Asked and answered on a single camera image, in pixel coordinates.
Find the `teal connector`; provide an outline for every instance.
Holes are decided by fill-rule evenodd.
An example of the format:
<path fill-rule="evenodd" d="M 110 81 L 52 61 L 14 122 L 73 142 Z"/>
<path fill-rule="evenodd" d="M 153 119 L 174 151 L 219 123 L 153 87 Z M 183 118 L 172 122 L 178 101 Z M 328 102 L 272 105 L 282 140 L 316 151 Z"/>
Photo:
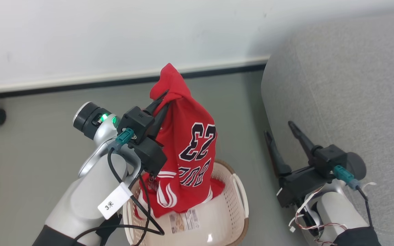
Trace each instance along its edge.
<path fill-rule="evenodd" d="M 340 165 L 334 167 L 334 175 L 337 179 L 344 181 L 353 190 L 356 190 L 356 187 L 361 185 L 353 174 Z"/>
<path fill-rule="evenodd" d="M 133 135 L 133 130 L 126 128 L 125 131 L 121 132 L 121 134 L 116 137 L 115 141 L 117 141 L 120 145 L 125 145 L 130 141 L 130 139 L 132 139 Z"/>
<path fill-rule="evenodd" d="M 119 152 L 121 147 L 128 143 L 132 137 L 134 136 L 134 131 L 130 128 L 125 129 L 125 131 L 121 132 L 115 139 L 114 142 L 111 142 L 108 145 L 108 149 L 114 148 L 114 153 Z"/>

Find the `product label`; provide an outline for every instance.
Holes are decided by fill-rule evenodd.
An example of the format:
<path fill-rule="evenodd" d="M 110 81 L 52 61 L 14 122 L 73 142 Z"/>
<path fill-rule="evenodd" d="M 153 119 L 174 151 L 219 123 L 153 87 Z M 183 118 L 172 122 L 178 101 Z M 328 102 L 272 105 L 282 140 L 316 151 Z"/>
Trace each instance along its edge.
<path fill-rule="evenodd" d="M 195 209 L 189 209 L 186 213 L 182 214 L 172 214 L 169 217 L 173 234 L 200 228 L 200 222 Z"/>

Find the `white plastic basket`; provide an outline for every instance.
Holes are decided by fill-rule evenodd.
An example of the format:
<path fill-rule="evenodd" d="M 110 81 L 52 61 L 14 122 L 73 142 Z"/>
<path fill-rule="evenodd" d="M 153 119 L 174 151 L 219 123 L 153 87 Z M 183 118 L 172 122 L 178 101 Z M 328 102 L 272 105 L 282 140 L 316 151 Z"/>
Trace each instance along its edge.
<path fill-rule="evenodd" d="M 157 218 L 156 221 L 164 229 L 165 235 L 147 233 L 142 246 L 235 246 L 244 239 L 249 227 L 249 204 L 246 191 L 239 177 L 224 161 L 215 160 L 212 177 L 225 184 L 223 193 L 195 209 L 199 221 L 198 229 L 172 233 L 170 215 L 172 212 Z M 138 197 L 139 182 L 132 193 Z M 122 208 L 124 224 L 145 226 L 145 220 L 135 215 L 136 206 L 133 201 L 127 202 Z M 141 230 L 125 228 L 130 245 L 136 244 L 142 236 Z"/>

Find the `black sleeve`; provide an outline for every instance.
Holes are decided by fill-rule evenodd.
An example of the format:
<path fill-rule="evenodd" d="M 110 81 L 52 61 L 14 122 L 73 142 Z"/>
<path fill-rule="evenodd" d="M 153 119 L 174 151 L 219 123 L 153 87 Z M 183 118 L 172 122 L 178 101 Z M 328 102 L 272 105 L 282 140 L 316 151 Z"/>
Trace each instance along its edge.
<path fill-rule="evenodd" d="M 85 246 L 79 242 L 74 242 L 74 238 L 68 237 L 51 227 L 45 225 L 42 228 L 33 246 Z"/>
<path fill-rule="evenodd" d="M 338 235 L 334 243 L 338 246 L 381 246 L 373 227 L 348 229 Z"/>

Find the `tag with text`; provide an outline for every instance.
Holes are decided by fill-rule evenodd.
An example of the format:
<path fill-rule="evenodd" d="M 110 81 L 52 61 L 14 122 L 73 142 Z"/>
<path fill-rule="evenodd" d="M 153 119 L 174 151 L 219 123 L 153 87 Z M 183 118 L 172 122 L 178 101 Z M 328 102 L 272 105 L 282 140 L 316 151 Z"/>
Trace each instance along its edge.
<path fill-rule="evenodd" d="M 98 206 L 105 219 L 109 219 L 116 213 L 132 196 L 130 190 L 122 182 L 108 197 Z"/>
<path fill-rule="evenodd" d="M 173 234 L 200 228 L 200 222 L 194 208 L 189 209 L 185 213 L 172 214 L 169 216 L 169 219 Z"/>

